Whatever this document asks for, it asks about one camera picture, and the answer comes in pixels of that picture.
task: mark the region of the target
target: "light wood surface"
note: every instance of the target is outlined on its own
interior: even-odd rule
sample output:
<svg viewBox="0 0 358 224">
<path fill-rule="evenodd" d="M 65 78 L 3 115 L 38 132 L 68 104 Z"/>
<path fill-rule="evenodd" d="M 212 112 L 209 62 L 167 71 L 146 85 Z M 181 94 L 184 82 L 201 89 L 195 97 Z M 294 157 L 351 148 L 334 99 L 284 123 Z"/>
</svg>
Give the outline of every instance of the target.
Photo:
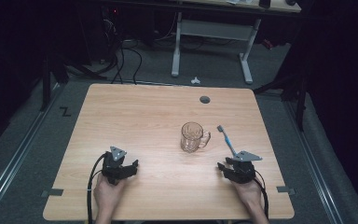
<svg viewBox="0 0 358 224">
<path fill-rule="evenodd" d="M 211 102 L 201 103 L 201 96 Z M 181 128 L 189 121 L 212 134 L 208 146 L 192 154 L 180 148 Z M 237 151 L 263 157 L 253 164 L 266 180 L 270 218 L 292 217 L 289 196 L 276 189 L 284 182 L 251 90 L 94 84 L 54 182 L 63 195 L 49 196 L 44 218 L 87 219 L 90 172 L 110 146 L 128 152 L 123 165 L 139 160 L 138 174 L 129 178 L 113 219 L 248 218 L 236 190 L 217 168 L 231 156 L 218 125 Z M 94 201 L 92 208 L 95 216 Z"/>
<path fill-rule="evenodd" d="M 269 11 L 280 11 L 280 12 L 300 12 L 301 7 L 298 4 L 294 6 L 289 6 L 286 4 L 285 0 L 271 0 L 271 5 L 268 9 L 264 9 L 258 5 L 259 0 L 253 0 L 251 3 L 246 3 L 246 1 L 242 0 L 236 5 L 232 5 L 227 2 L 227 0 L 181 0 L 182 2 L 189 3 L 199 3 L 199 4 L 208 4 L 208 5 L 219 5 L 226 7 L 248 7 L 248 8 L 256 8 L 260 10 L 269 10 Z"/>
</svg>

